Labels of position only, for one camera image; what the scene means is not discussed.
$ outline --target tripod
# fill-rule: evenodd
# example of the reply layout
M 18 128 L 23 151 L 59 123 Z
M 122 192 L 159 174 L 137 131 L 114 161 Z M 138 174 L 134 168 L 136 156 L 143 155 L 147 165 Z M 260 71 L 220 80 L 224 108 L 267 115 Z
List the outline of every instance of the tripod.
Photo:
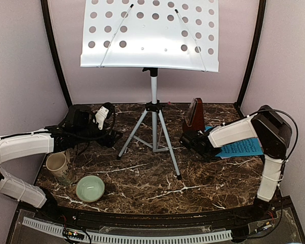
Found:
M 129 143 L 134 138 L 134 139 L 142 142 L 146 146 L 150 147 L 152 149 L 152 151 L 155 152 L 155 153 L 158 153 L 160 151 L 169 151 L 170 154 L 171 154 L 171 158 L 172 158 L 174 167 L 175 167 L 177 179 L 181 180 L 182 176 L 181 176 L 181 173 L 180 173 L 180 171 L 178 169 L 178 165 L 177 165 L 177 162 L 176 162 L 176 159 L 175 159 L 175 155 L 174 155 L 174 151 L 173 151 L 173 148 L 172 148 L 172 144 L 171 144 L 171 141 L 169 139 L 169 135 L 168 135 L 168 132 L 167 132 L 166 124 L 165 124 L 165 121 L 164 121 L 164 117 L 163 117 L 163 113 L 162 113 L 163 108 L 162 108 L 162 105 L 160 104 L 159 100 L 157 100 L 158 68 L 144 68 L 142 71 L 143 72 L 150 71 L 152 101 L 150 103 L 146 104 L 146 109 L 142 113 L 142 116 L 140 117 L 140 119 L 137 122 L 135 128 L 133 129 L 133 131 L 131 132 L 130 136 L 128 137 L 128 139 L 127 139 L 126 143 L 124 144 L 122 150 L 118 154 L 117 159 L 118 160 L 121 159 L 123 153 L 125 152 L 125 150 L 127 149 L 128 145 L 129 145 Z M 139 129 L 142 121 L 144 120 L 144 118 L 146 117 L 148 112 L 152 112 L 152 139 L 153 139 L 152 140 L 152 145 L 135 136 L 137 130 Z M 164 135 L 165 135 L 165 138 L 166 138 L 166 142 L 167 142 L 167 146 L 168 146 L 166 148 L 158 149 L 158 145 L 157 145 L 157 115 L 158 115 L 159 120 L 160 120 L 160 122 L 162 124 L 162 128 L 163 128 Z

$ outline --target black frame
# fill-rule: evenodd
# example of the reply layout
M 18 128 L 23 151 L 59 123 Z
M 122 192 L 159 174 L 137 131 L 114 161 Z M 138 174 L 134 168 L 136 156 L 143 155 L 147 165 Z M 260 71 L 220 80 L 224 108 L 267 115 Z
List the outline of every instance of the black frame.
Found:
M 283 209 L 291 208 L 294 220 L 302 243 L 305 243 L 305 235 L 301 227 L 297 212 L 291 201 L 290 196 L 283 197 Z M 274 199 L 272 202 L 275 208 L 274 212 L 281 209 L 280 199 Z M 67 218 L 68 224 L 73 224 L 85 229 L 99 230 L 102 226 L 118 227 L 118 228 L 143 228 L 143 229 L 160 229 L 160 228 L 186 228 L 186 227 L 199 227 L 199 226 L 212 226 L 212 229 L 225 228 L 227 230 L 237 230 L 246 228 L 247 224 L 254 220 L 238 219 L 235 216 L 241 215 L 243 212 L 249 212 L 252 206 L 244 206 L 233 209 L 208 211 L 199 213 L 187 213 L 180 215 L 128 215 L 128 214 L 115 214 L 104 212 L 93 212 L 87 210 L 77 210 L 73 208 L 60 207 Z M 35 213 L 35 218 L 52 221 L 45 215 L 41 214 L 34 207 L 20 202 L 15 211 L 12 224 L 10 226 L 6 244 L 9 244 L 12 239 L 12 234 L 15 224 L 21 209 Z
M 247 65 L 247 68 L 245 71 L 244 79 L 243 79 L 242 86 L 239 91 L 237 101 L 236 101 L 236 103 L 234 103 L 234 107 L 236 108 L 236 110 L 240 116 L 243 116 L 243 113 L 241 112 L 240 108 L 243 104 L 244 97 L 247 92 L 250 80 L 251 80 L 251 75 L 252 75 L 256 55 L 257 55 L 258 48 L 259 48 L 262 27 L 263 27 L 263 20 L 264 20 L 264 15 L 265 15 L 265 8 L 266 8 L 266 0 L 260 0 L 258 17 L 257 17 L 257 21 L 256 21 L 256 26 L 255 26 L 254 37 L 253 37 L 252 48 L 251 48 L 251 52 L 250 52 L 248 65 Z
M 70 93 L 68 91 L 67 83 L 65 76 L 63 74 L 59 54 L 57 52 L 56 42 L 54 38 L 53 28 L 52 28 L 52 22 L 51 22 L 51 16 L 50 16 L 50 10 L 48 6 L 48 0 L 41 0 L 42 5 L 42 13 L 43 13 L 43 19 L 46 29 L 46 35 L 49 42 L 49 46 L 51 49 L 51 55 L 54 62 L 55 70 L 57 77 L 59 79 L 60 87 L 63 93 L 63 96 L 65 97 L 65 101 L 68 107 L 72 106 L 72 101 L 70 97 Z
M 56 47 L 56 42 L 54 38 L 54 33 L 53 33 L 53 28 L 52 28 L 52 22 L 51 22 L 51 17 L 50 17 L 50 10 L 48 7 L 48 0 L 41 0 L 42 4 L 42 12 L 43 12 L 43 18 L 44 18 L 44 23 L 45 23 L 45 28 L 46 28 L 46 33 L 47 33 L 47 38 L 48 42 L 50 45 L 51 49 L 51 55 L 53 58 L 55 70 L 59 79 L 59 83 L 61 86 L 61 90 L 63 92 L 63 95 L 66 100 L 66 104 L 68 107 L 72 105 L 70 93 L 68 91 L 67 83 L 63 74 L 63 70 L 61 67 L 59 55 L 57 52 L 57 47 Z M 245 94 L 247 92 L 259 43 L 260 43 L 260 38 L 261 38 L 261 33 L 262 33 L 262 27 L 263 27 L 263 20 L 264 20 L 264 15 L 265 15 L 265 7 L 266 7 L 266 0 L 260 0 L 259 2 L 259 10 L 258 10 L 258 16 L 257 16 L 257 21 L 256 21 L 256 26 L 255 26 L 255 31 L 254 31 L 254 37 L 253 37 L 253 42 L 252 42 L 252 48 L 250 52 L 250 57 L 248 61 L 248 65 L 245 71 L 244 79 L 240 88 L 240 92 L 237 98 L 237 101 L 234 103 L 234 107 L 236 108 L 238 114 L 243 117 L 243 113 L 241 112 L 240 108 L 242 106 Z

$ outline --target blue card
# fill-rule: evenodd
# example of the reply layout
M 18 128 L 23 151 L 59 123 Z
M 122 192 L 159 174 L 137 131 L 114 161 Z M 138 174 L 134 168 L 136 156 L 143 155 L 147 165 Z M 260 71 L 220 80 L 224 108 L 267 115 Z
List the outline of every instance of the blue card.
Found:
M 262 148 L 257 138 L 246 139 L 222 147 L 222 152 L 217 154 L 217 157 L 246 157 L 263 155 Z

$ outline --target tripod leg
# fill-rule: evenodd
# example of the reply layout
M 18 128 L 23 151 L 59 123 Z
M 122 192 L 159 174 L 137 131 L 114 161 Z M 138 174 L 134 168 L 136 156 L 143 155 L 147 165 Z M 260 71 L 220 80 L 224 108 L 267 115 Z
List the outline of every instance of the tripod leg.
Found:
M 142 113 L 142 116 L 141 116 L 140 119 L 138 120 L 138 122 L 137 122 L 135 128 L 133 129 L 133 131 L 131 132 L 130 136 L 128 137 L 128 139 L 127 139 L 126 143 L 124 144 L 122 150 L 121 150 L 120 153 L 118 154 L 118 156 L 117 156 L 117 159 L 118 159 L 118 160 L 121 159 L 123 153 L 124 153 L 125 150 L 127 149 L 127 146 L 129 145 L 131 139 L 132 139 L 132 138 L 134 137 L 134 135 L 136 134 L 138 128 L 140 127 L 140 125 L 141 125 L 143 119 L 146 117 L 147 113 L 148 113 L 147 110 L 145 110 L 145 111 Z
M 176 170 L 177 179 L 181 180 L 182 176 L 181 176 L 181 173 L 178 169 L 178 165 L 177 165 L 177 162 L 176 162 L 176 159 L 175 159 L 175 155 L 174 155 L 174 151 L 173 151 L 173 148 L 172 148 L 171 140 L 169 139 L 169 136 L 168 136 L 168 132 L 167 132 L 167 128 L 166 128 L 166 124 L 165 124 L 165 121 L 164 121 L 163 114 L 162 114 L 161 111 L 159 111 L 158 115 L 159 115 L 159 120 L 161 121 L 161 124 L 162 124 L 162 127 L 163 127 L 163 131 L 164 131 L 164 135 L 165 135 L 165 138 L 166 138 L 166 141 L 167 141 L 169 152 L 171 153 L 173 164 L 174 164 L 174 167 L 175 167 L 175 170 Z
M 157 149 L 157 113 L 152 112 L 152 149 Z

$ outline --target black pole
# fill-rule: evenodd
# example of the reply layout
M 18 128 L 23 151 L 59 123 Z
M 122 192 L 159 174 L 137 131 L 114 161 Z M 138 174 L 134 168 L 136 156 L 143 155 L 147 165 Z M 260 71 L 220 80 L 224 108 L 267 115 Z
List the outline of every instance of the black pole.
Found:
M 46 29 L 46 35 L 47 35 L 47 39 L 49 41 L 56 74 L 59 79 L 61 90 L 62 90 L 63 96 L 65 97 L 65 100 L 66 100 L 66 104 L 68 107 L 70 107 L 70 106 L 72 106 L 72 101 L 71 101 L 71 97 L 70 97 L 70 94 L 68 91 L 65 77 L 63 75 L 59 55 L 58 55 L 57 48 L 56 48 L 48 2 L 47 2 L 47 0 L 41 0 L 41 4 L 42 4 L 42 12 L 43 12 L 44 24 L 45 24 L 45 29 Z
M 256 55 L 258 52 L 258 47 L 260 43 L 260 38 L 261 38 L 261 32 L 262 32 L 262 26 L 263 26 L 263 20 L 264 20 L 264 14 L 265 14 L 265 7 L 266 7 L 266 0 L 260 0 L 259 3 L 259 11 L 258 11 L 258 17 L 256 21 L 256 26 L 255 26 L 255 32 L 254 32 L 254 37 L 253 37 L 253 42 L 252 42 L 252 48 L 251 48 L 251 53 L 248 61 L 248 66 L 245 71 L 244 79 L 242 86 L 240 88 L 240 92 L 237 98 L 237 102 L 234 104 L 235 108 L 240 111 L 240 108 L 242 106 L 246 91 L 249 86 L 249 82 L 251 79 Z

